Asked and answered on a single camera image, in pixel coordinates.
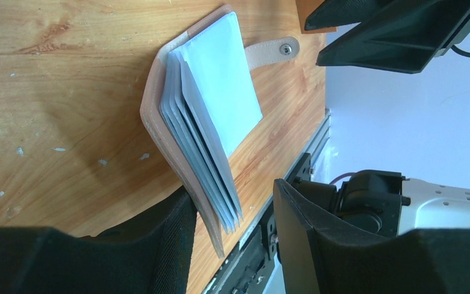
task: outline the leather strap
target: leather strap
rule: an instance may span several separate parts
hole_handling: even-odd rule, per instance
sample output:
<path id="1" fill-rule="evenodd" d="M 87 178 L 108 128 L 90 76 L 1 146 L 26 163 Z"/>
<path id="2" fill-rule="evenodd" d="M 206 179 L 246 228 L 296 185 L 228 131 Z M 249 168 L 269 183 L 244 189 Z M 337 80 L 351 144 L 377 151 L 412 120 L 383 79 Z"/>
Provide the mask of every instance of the leather strap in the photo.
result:
<path id="1" fill-rule="evenodd" d="M 300 52 L 300 43 L 293 37 L 285 37 L 257 43 L 244 50 L 251 71 L 257 67 L 295 58 Z"/>

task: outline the leather notebook cover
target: leather notebook cover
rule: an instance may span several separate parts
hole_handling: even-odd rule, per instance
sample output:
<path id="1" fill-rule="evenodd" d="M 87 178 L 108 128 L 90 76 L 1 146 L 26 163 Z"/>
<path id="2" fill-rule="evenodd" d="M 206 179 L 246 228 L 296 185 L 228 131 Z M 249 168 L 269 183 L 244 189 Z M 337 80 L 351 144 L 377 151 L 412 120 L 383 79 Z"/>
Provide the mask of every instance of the leather notebook cover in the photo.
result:
<path id="1" fill-rule="evenodd" d="M 224 252 L 220 231 L 220 219 L 217 215 L 229 216 L 237 214 L 237 211 L 233 211 L 233 208 L 230 209 L 230 207 L 223 206 L 222 203 L 219 203 L 221 199 L 229 201 L 229 198 L 227 198 L 229 195 L 225 195 L 223 192 L 218 190 L 219 184 L 224 183 L 224 179 L 222 177 L 226 176 L 226 166 L 219 168 L 218 173 L 216 173 L 214 165 L 220 165 L 214 162 L 215 159 L 213 156 L 212 161 L 208 162 L 207 160 L 206 163 L 197 164 L 196 161 L 201 160 L 206 155 L 207 142 L 201 141 L 197 132 L 193 131 L 200 128 L 194 124 L 194 121 L 191 121 L 188 118 L 193 116 L 194 111 L 200 111 L 201 109 L 188 108 L 186 101 L 179 98 L 179 96 L 182 96 L 179 94 L 181 91 L 180 85 L 178 86 L 176 84 L 175 88 L 170 87 L 173 89 L 166 90 L 168 87 L 165 87 L 165 78 L 166 66 L 177 66 L 175 61 L 171 60 L 172 58 L 167 62 L 169 57 L 168 53 L 185 44 L 188 40 L 195 37 L 210 25 L 214 24 L 221 17 L 232 11 L 233 10 L 230 5 L 222 6 L 159 50 L 147 79 L 140 109 L 141 119 L 145 128 L 150 133 L 153 141 L 156 143 L 159 150 L 162 152 L 163 156 L 181 179 L 183 185 L 190 194 L 201 217 L 203 218 L 204 224 L 206 225 L 212 240 L 212 244 L 219 257 L 224 257 Z M 280 53 L 280 47 L 286 43 L 291 46 L 291 52 L 284 55 Z M 298 52 L 298 41 L 295 38 L 287 37 L 280 40 L 273 40 L 249 46 L 245 49 L 245 57 L 248 62 L 248 68 L 252 70 L 266 64 L 293 59 L 296 57 Z M 165 97 L 173 97 L 172 99 L 165 99 L 162 101 L 164 89 L 166 91 L 170 91 L 165 93 Z M 176 139 L 172 136 L 172 133 L 177 134 L 176 138 L 181 146 L 189 148 L 184 148 L 187 153 L 186 156 L 180 149 Z M 227 154 L 231 154 L 232 151 L 233 150 L 228 150 L 228 152 L 223 155 L 226 156 Z M 208 199 L 205 190 L 208 190 L 209 194 L 215 194 L 218 195 L 218 197 L 223 198 Z"/>

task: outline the notebook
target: notebook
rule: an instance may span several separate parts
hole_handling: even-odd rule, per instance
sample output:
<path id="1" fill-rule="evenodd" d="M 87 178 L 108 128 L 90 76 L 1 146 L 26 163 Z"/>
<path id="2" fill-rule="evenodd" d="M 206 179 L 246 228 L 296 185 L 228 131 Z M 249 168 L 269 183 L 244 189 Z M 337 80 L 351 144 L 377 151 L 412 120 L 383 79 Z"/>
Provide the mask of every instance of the notebook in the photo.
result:
<path id="1" fill-rule="evenodd" d="M 237 16 L 168 53 L 160 112 L 225 232 L 243 218 L 228 158 L 262 119 Z"/>

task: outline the wooden tabletop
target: wooden tabletop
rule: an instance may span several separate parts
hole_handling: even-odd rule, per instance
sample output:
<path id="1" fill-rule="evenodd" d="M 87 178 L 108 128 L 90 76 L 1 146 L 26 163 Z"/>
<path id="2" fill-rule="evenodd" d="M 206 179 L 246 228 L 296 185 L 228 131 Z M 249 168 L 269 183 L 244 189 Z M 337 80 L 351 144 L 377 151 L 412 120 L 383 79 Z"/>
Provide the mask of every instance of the wooden tabletop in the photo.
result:
<path id="1" fill-rule="evenodd" d="M 0 0 L 0 226 L 96 235 L 181 182 L 139 108 L 157 50 L 223 3 L 214 0 Z M 230 158 L 245 222 L 237 243 L 324 116 L 323 35 L 300 35 L 295 0 L 234 0 L 244 44 L 297 37 L 290 62 L 252 72 L 264 119 Z M 198 217 L 189 293 L 219 260 Z"/>

